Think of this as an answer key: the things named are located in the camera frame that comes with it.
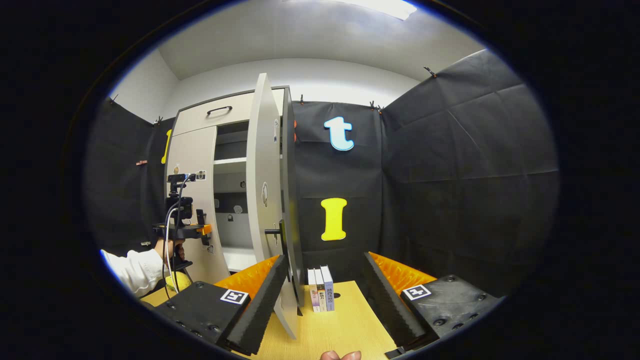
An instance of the book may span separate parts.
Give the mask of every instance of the book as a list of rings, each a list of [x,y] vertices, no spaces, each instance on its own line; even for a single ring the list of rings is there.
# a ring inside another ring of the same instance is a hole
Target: book
[[[307,269],[307,277],[309,282],[309,293],[311,293],[311,305],[314,307],[314,312],[320,312],[320,300],[318,299],[318,290],[316,286],[316,272],[314,269]]]
[[[324,280],[322,278],[322,271],[320,269],[314,269],[316,272],[316,287],[318,289],[318,300],[320,301],[320,312],[326,311],[326,292],[324,290]]]
[[[320,266],[322,271],[322,278],[324,280],[324,291],[326,292],[326,310],[335,310],[335,303],[333,302],[333,278],[329,272],[329,266]]]

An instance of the white cabinet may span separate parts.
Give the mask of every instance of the white cabinet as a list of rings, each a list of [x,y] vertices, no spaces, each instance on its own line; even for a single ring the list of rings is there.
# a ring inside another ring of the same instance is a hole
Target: white cabinet
[[[285,255],[282,237],[264,231],[278,229],[282,219],[288,230],[289,219],[296,215],[282,208],[281,193],[295,198],[281,185],[281,177],[287,177],[282,182],[286,185],[294,175],[281,171],[281,149],[285,148],[281,133],[293,138],[293,125],[288,126],[288,121],[293,122],[289,89],[272,89],[266,74],[260,74],[254,91],[179,111],[169,143],[166,174],[206,171],[204,179],[187,183],[182,194],[193,198],[193,208],[203,209],[205,222],[212,227],[209,245],[196,239],[184,243],[185,258],[193,262],[188,271],[194,281],[213,284],[230,272]],[[190,220],[197,223],[195,210]],[[292,243],[300,244],[298,239]],[[293,252],[293,246],[287,249],[288,254]],[[294,287],[300,282],[291,274],[300,272],[297,266],[301,263],[290,263],[290,276],[284,280],[274,311],[289,336],[295,338],[300,300]]]

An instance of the white wall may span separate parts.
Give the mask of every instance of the white wall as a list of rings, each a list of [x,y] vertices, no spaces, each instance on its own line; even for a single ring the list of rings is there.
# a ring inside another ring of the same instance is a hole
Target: white wall
[[[109,94],[116,103],[149,122],[163,116],[164,106],[178,85],[156,49],[139,61]]]
[[[266,72],[271,86],[289,85],[291,99],[386,106],[418,81],[395,72],[346,61],[274,59],[252,61],[203,72],[178,83],[164,106],[165,119],[179,109],[215,97],[255,89]]]

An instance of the white sleeve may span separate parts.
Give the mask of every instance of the white sleeve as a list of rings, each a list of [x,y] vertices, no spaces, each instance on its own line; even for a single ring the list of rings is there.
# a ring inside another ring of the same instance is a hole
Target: white sleeve
[[[154,249],[145,252],[130,250],[126,258],[112,255],[104,250],[100,252],[114,275],[137,297],[153,290],[163,276],[163,260]]]

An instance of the ceiling light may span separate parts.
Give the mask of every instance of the ceiling light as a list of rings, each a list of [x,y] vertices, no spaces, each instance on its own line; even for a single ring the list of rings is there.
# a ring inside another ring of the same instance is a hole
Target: ceiling light
[[[414,5],[403,0],[325,0],[335,3],[345,3],[363,6],[381,13],[386,13],[401,20],[406,20],[413,12],[416,11]]]

